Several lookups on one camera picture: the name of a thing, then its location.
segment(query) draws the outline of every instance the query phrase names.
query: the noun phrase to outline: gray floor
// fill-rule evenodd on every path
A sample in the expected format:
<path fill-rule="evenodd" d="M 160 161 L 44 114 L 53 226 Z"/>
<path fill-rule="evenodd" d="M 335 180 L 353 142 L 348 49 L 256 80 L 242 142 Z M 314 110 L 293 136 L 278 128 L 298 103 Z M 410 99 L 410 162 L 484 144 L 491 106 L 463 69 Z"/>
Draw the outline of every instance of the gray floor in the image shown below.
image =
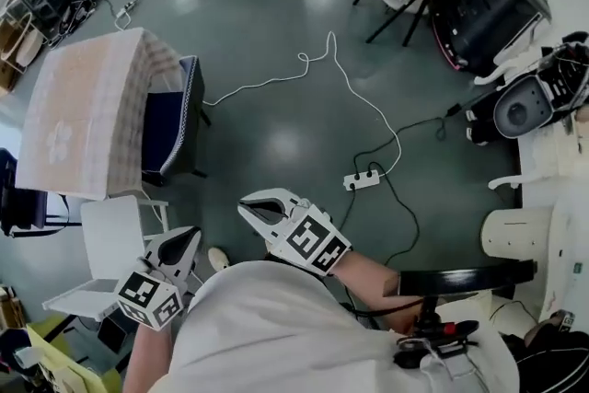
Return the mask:
<path fill-rule="evenodd" d="M 118 9 L 131 0 L 110 1 Z M 384 18 L 380 0 L 363 0 L 357 7 L 352 0 L 143 0 L 133 11 L 133 26 L 150 29 L 182 54 L 198 55 L 209 100 L 241 85 L 300 74 L 304 66 L 296 55 L 322 54 L 330 30 L 338 37 L 339 58 L 352 86 L 395 128 L 444 114 L 478 93 L 468 74 L 445 63 L 425 21 L 409 48 L 400 44 L 410 16 L 364 44 Z M 101 3 L 68 42 L 112 31 L 108 6 Z M 0 103 L 9 108 L 2 115 L 8 124 L 18 126 L 24 119 L 40 64 L 22 77 L 10 100 Z M 173 223 L 200 225 L 208 243 L 225 249 L 233 261 L 264 253 L 262 241 L 237 214 L 240 197 L 285 187 L 324 207 L 337 223 L 351 199 L 342 179 L 353 173 L 352 156 L 389 138 L 377 114 L 349 92 L 330 57 L 312 64 L 305 79 L 243 92 L 208 113 L 213 127 L 198 136 L 198 167 L 209 179 L 186 176 L 148 191 L 171 201 Z M 391 266 L 487 263 L 479 246 L 480 225 L 504 203 L 486 183 L 514 171 L 507 146 L 470 143 L 463 116 L 448 121 L 444 142 L 436 141 L 434 131 L 434 125 L 425 125 L 401 135 L 403 157 L 390 176 L 419 217 L 422 237 Z M 396 155 L 390 146 L 375 157 L 388 167 Z M 410 245 L 415 227 L 381 184 L 358 192 L 344 233 L 357 250 L 382 261 Z M 18 289 L 31 317 L 41 318 L 40 301 L 89 278 L 80 235 L 0 238 L 0 275 Z"/>

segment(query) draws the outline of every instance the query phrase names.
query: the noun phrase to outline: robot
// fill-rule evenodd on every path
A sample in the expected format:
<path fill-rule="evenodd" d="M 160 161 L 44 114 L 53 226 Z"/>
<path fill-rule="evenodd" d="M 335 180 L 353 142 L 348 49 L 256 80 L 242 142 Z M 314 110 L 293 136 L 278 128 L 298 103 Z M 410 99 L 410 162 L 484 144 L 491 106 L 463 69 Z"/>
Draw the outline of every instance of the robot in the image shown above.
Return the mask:
<path fill-rule="evenodd" d="M 352 248 L 327 213 L 286 189 L 255 191 L 237 210 L 270 243 L 272 255 L 319 276 Z"/>
<path fill-rule="evenodd" d="M 129 275 L 115 288 L 122 312 L 148 328 L 162 330 L 184 308 L 187 279 L 197 263 L 201 229 L 185 226 L 155 237 Z"/>

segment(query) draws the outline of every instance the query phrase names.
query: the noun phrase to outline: checkered blanket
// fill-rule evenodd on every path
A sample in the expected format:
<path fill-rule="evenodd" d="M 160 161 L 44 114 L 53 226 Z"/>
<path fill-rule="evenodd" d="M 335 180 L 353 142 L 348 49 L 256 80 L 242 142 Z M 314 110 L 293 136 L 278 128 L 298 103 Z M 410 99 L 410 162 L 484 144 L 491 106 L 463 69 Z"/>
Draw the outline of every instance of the checkered blanket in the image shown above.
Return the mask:
<path fill-rule="evenodd" d="M 147 93 L 181 91 L 179 55 L 144 29 L 50 52 L 25 119 L 16 185 L 92 200 L 141 189 Z"/>

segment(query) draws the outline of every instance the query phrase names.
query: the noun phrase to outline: white cloth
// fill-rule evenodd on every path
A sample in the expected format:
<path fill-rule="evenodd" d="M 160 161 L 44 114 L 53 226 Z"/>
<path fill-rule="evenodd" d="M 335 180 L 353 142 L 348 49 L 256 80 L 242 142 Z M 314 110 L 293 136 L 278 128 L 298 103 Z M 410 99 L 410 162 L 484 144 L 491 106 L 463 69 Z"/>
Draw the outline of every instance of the white cloth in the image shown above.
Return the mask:
<path fill-rule="evenodd" d="M 398 367 L 398 338 L 365 329 L 307 273 L 245 262 L 217 273 L 197 292 L 169 374 L 151 393 L 485 391 L 474 374 L 451 381 L 430 356 L 425 372 Z M 507 391 L 494 386 L 477 349 L 469 354 L 489 375 L 489 391 Z M 457 375 L 473 371 L 464 356 L 448 364 Z"/>
<path fill-rule="evenodd" d="M 184 76 L 179 55 L 145 29 L 49 52 L 25 119 L 16 186 L 92 200 L 140 190 L 147 92 L 181 91 Z"/>

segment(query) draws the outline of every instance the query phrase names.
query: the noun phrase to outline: power strip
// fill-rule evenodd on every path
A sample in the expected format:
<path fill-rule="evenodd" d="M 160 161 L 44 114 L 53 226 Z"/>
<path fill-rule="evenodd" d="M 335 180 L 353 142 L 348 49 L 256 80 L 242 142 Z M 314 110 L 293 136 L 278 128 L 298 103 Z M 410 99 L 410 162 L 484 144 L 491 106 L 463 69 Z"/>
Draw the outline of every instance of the power strip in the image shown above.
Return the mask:
<path fill-rule="evenodd" d="M 368 172 L 360 172 L 359 174 L 351 174 L 343 178 L 343 186 L 347 191 L 364 189 L 372 187 L 380 183 L 380 176 L 378 171 L 369 170 Z"/>

